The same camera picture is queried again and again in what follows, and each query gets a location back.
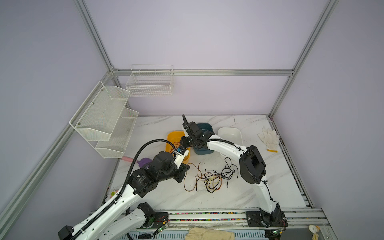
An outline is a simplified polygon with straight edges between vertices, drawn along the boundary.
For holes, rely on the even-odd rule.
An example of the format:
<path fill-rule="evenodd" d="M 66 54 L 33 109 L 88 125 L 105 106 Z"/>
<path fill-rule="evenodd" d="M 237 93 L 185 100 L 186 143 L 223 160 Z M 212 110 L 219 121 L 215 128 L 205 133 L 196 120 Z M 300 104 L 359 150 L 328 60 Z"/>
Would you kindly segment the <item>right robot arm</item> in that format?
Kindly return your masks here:
<path fill-rule="evenodd" d="M 183 118 L 184 137 L 181 145 L 185 148 L 206 148 L 223 154 L 239 162 L 239 171 L 242 179 L 254 185 L 256 197 L 259 202 L 259 217 L 255 220 L 263 227 L 287 226 L 284 212 L 280 204 L 275 201 L 269 190 L 265 161 L 258 148 L 237 145 L 231 141 L 220 138 L 212 131 L 203 131 L 195 122 L 189 122 L 185 115 Z"/>

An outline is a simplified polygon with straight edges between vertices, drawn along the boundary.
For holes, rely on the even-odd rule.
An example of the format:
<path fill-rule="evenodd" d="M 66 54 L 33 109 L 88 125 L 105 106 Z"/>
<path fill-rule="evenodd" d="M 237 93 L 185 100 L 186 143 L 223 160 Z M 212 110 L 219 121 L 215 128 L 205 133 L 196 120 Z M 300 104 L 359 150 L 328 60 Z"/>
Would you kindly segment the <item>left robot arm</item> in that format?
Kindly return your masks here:
<path fill-rule="evenodd" d="M 120 219 L 133 204 L 156 189 L 158 183 L 174 179 L 182 182 L 190 168 L 183 164 L 188 148 L 179 145 L 173 152 L 159 152 L 145 168 L 130 168 L 118 193 L 81 223 L 64 226 L 58 236 L 61 240 L 117 240 L 128 232 L 153 225 L 155 211 L 148 203 L 141 203 L 130 214 Z"/>

